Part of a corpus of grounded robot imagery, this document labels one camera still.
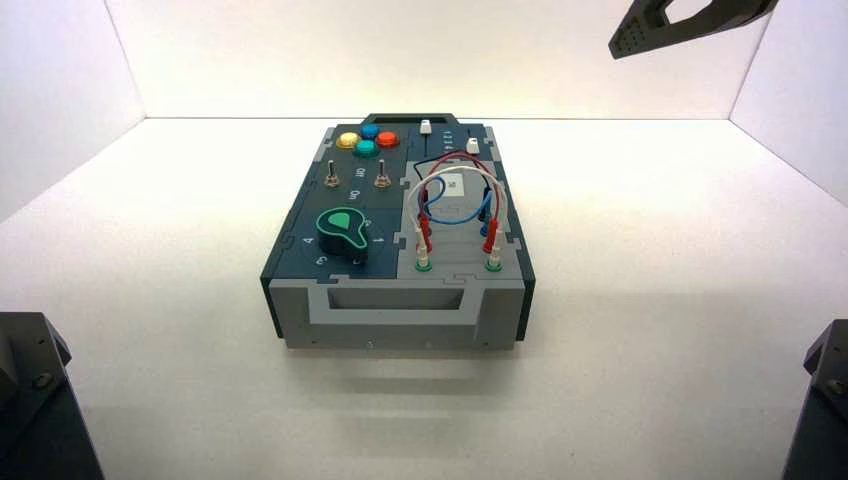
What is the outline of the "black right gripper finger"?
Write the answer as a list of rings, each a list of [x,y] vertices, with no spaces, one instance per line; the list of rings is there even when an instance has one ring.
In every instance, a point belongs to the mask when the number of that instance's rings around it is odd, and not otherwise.
[[[777,0],[713,0],[691,16],[671,20],[672,1],[634,1],[608,42],[621,59],[746,26],[771,13]]]

